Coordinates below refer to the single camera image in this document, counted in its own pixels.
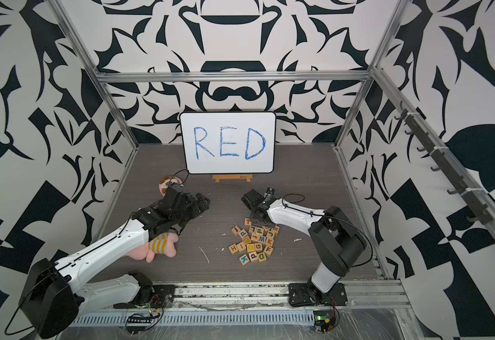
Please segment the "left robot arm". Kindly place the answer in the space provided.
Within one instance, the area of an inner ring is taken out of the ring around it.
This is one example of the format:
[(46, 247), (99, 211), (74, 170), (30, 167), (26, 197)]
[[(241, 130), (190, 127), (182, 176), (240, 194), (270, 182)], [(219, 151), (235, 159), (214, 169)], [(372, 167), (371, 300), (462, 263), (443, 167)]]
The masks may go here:
[(203, 194), (192, 194), (180, 184), (171, 184), (161, 200), (133, 212), (122, 226), (92, 245), (54, 262), (42, 259), (33, 264), (19, 308), (38, 335), (50, 339), (95, 310), (149, 303), (157, 293), (153, 282), (139, 271), (97, 283), (91, 279), (158, 236), (181, 232), (209, 205), (210, 200)]

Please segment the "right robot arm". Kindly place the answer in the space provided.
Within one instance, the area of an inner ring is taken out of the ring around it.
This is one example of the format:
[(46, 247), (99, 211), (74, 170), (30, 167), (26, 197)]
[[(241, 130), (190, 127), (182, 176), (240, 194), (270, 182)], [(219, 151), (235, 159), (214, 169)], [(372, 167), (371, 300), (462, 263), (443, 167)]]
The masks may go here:
[(327, 294), (355, 266), (366, 249), (372, 249), (368, 237), (336, 206), (325, 210), (307, 208), (274, 195), (251, 189), (241, 198), (250, 217), (263, 225), (285, 226), (308, 235), (321, 263), (308, 287)]

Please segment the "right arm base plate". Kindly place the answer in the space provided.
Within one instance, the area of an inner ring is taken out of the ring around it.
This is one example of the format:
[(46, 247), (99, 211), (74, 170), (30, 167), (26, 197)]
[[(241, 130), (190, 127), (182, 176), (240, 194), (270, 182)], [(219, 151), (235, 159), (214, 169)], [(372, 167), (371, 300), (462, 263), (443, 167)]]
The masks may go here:
[(342, 283), (336, 283), (327, 293), (319, 291), (311, 282), (290, 283), (288, 290), (288, 304), (291, 307), (346, 306), (348, 302), (345, 286)]

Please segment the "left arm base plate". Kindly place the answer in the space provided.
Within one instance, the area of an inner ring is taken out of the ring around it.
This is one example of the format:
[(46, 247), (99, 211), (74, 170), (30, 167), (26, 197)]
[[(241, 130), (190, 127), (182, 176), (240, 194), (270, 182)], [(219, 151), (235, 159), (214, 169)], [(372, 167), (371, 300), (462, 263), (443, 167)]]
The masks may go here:
[(176, 285), (142, 286), (133, 300), (127, 303), (114, 304), (113, 308), (129, 309), (146, 306), (158, 309), (166, 307), (174, 301), (176, 287)]

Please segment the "wooden block letter D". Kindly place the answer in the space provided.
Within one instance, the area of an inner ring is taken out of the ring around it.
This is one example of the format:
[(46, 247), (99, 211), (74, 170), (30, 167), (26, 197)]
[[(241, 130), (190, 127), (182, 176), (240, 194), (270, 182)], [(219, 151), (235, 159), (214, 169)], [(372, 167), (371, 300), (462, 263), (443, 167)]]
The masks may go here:
[(267, 260), (267, 256), (266, 256), (266, 254), (265, 254), (265, 253), (259, 253), (259, 254), (257, 255), (257, 260), (258, 260), (259, 262), (264, 262), (264, 261), (266, 261), (266, 260)]

